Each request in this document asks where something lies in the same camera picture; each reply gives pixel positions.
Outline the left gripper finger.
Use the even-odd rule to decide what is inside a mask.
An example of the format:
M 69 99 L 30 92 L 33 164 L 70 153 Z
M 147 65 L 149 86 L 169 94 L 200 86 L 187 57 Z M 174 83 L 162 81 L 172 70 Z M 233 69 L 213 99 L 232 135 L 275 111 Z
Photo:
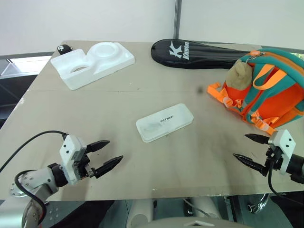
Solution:
M 98 168 L 98 169 L 92 168 L 93 175 L 96 178 L 100 178 L 101 176 L 110 172 L 116 165 L 118 165 L 120 163 L 120 161 L 123 159 L 123 157 L 124 157 L 123 155 L 114 157 L 114 158 L 106 161 L 100 168 Z
M 93 143 L 88 144 L 86 146 L 85 152 L 86 153 L 96 152 L 96 151 L 104 148 L 109 143 L 110 143 L 109 140 L 100 140 L 100 141 L 97 141 L 97 142 L 93 142 Z

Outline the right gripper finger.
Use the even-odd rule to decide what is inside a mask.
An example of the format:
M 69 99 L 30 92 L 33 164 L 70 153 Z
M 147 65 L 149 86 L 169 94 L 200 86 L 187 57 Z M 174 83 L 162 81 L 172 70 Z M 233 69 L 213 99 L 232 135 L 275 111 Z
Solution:
M 260 143 L 260 144 L 268 144 L 268 141 L 269 141 L 269 137 L 267 136 L 264 136 L 264 135 L 260 135 L 260 134 L 255 134 L 255 133 L 247 133 L 245 134 L 245 136 L 257 143 Z
M 241 163 L 243 163 L 244 165 L 246 165 L 247 167 L 254 169 L 256 171 L 258 171 L 259 173 L 261 173 L 263 176 L 267 176 L 267 168 L 255 161 L 253 161 L 251 158 L 246 157 L 244 155 L 241 154 L 236 154 L 234 153 L 233 156 L 239 160 Z

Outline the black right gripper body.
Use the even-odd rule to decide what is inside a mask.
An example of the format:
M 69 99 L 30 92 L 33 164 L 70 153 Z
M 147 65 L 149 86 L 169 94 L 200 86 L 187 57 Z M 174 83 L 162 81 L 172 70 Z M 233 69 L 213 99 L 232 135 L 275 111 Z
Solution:
M 267 158 L 265 162 L 264 172 L 269 172 L 271 162 L 273 162 L 272 169 L 276 171 L 280 170 L 283 163 L 282 154 L 283 151 L 281 150 L 280 147 L 275 147 L 275 148 L 269 147 L 266 152 Z

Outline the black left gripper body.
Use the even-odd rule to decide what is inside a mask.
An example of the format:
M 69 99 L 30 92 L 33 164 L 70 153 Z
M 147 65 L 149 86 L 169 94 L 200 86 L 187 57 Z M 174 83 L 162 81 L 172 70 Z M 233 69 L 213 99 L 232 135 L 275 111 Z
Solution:
M 79 151 L 75 158 L 76 172 L 81 180 L 95 176 L 93 168 L 89 166 L 90 159 L 87 154 L 90 152 L 94 152 L 93 147 L 87 147 L 85 150 Z

